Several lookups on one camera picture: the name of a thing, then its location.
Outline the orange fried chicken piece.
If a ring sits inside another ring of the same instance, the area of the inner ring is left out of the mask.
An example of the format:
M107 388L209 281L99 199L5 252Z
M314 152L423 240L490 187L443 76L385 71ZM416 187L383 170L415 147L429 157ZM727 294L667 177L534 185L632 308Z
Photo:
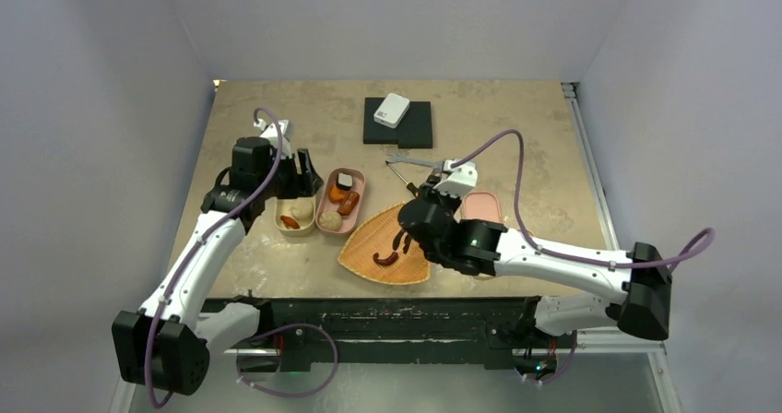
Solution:
M328 191L328 200L333 204L341 204L349 194L349 189L342 189L337 184L333 184Z

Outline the dark red round food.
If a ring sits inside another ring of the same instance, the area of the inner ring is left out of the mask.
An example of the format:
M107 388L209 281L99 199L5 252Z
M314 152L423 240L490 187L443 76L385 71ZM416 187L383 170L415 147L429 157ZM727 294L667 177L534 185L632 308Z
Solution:
M398 252L392 252L382 257L379 253L373 254L373 262L378 266L392 266L399 258Z

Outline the white black sushi piece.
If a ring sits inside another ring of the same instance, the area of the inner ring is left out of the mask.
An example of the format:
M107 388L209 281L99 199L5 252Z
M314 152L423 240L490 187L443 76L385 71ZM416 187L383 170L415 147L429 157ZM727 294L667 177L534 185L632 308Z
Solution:
M337 188L339 188L341 190L349 191L349 190L352 189L353 185L354 185L353 177L350 174L347 174L347 173L344 173L344 172L339 172L338 173L338 176L337 176L337 179L336 179L336 182L335 182L335 186Z

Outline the beige steamed bun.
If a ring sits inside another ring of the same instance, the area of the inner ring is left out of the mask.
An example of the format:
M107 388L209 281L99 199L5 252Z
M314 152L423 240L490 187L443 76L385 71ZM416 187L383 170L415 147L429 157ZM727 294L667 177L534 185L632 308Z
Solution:
M311 220L313 214L314 205L309 199L297 199L290 206L290 216L300 224Z
M341 232L343 217L337 211L325 211L318 217L317 224L321 230Z

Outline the beige lunch box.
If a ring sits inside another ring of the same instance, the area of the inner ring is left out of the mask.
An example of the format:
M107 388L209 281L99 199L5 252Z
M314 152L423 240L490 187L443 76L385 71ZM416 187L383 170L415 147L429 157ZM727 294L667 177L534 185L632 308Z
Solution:
M309 234L314 228L315 228L315 222L314 222L314 214L313 218L303 224L300 224L301 228L299 230L287 230L283 224L280 221L281 215L286 215L290 217L290 206L297 200L297 199L309 199L313 205L314 205L314 211L316 208L316 197L314 195L312 196L306 196L306 197L299 197L295 199L279 199L276 203L275 208L275 217L274 222L278 228L278 230L285 236L289 237L302 237Z

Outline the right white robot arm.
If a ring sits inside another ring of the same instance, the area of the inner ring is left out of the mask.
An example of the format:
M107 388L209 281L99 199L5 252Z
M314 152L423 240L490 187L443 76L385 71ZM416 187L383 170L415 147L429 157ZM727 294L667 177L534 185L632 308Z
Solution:
M517 324L531 346L575 330L615 326L645 340L669 338L672 276L658 249L590 250L525 238L520 230L482 219L455 220L459 199L424 184L397 215L401 228L431 263L463 275L532 277L576 289L575 295L533 298Z

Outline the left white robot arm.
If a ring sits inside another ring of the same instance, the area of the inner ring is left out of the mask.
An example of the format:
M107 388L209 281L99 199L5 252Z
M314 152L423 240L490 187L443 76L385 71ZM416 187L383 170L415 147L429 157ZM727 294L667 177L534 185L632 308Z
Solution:
M199 315L220 271L262 215L270 198L312 197L323 185L306 148L287 140L241 137L205 194L193 233L167 276L133 312L112 325L121 377L144 386L154 407L166 397L191 395L203 383L211 358L245 340L269 344L275 323L251 302L233 301L218 313Z

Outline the pink lunch box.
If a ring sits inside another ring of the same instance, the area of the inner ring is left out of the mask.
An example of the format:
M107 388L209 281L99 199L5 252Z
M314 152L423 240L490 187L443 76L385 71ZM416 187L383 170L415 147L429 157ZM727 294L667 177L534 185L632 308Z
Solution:
M351 192L359 194L357 204L353 207L351 212L347 216L342 216L342 221L338 229L331 229L330 227L323 226L321 223L321 216L328 212L337 212L339 203L332 202L330 196L332 195L332 189L338 184L338 180L344 176L349 176L351 182ZM320 193L320 199L317 209L314 214L314 221L316 227L325 234L328 235L348 235L358 225L359 215L361 213L361 205L363 203L363 196L365 190L366 180L361 171L352 168L336 168L328 175L326 183Z

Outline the black metal tongs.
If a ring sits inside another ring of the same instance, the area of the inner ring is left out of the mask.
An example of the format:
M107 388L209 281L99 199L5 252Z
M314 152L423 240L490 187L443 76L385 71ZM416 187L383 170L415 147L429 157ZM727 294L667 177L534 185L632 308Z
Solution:
M412 242L410 235L401 229L392 241L393 256L398 259L402 254L407 254Z

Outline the dark red sausage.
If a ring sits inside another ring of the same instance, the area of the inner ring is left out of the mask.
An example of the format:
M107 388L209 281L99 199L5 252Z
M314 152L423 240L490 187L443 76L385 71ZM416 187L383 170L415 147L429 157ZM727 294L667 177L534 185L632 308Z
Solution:
M344 196L344 198L341 200L338 206L337 212L339 213L339 215L342 216L343 218L349 216L352 213L355 206L358 205L360 201L360 197L361 195L358 192L355 191L347 192L347 194Z

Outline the woven bamboo basket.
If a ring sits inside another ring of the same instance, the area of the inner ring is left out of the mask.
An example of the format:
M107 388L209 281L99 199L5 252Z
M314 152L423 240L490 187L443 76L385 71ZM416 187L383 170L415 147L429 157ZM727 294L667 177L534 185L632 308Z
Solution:
M409 252L399 256L393 265L379 266L373 262L374 253L384 257L393 252L392 241L402 229L397 218L403 206L396 204L363 222L341 249L338 263L359 277L384 285L407 286L428 281L430 264L413 240Z

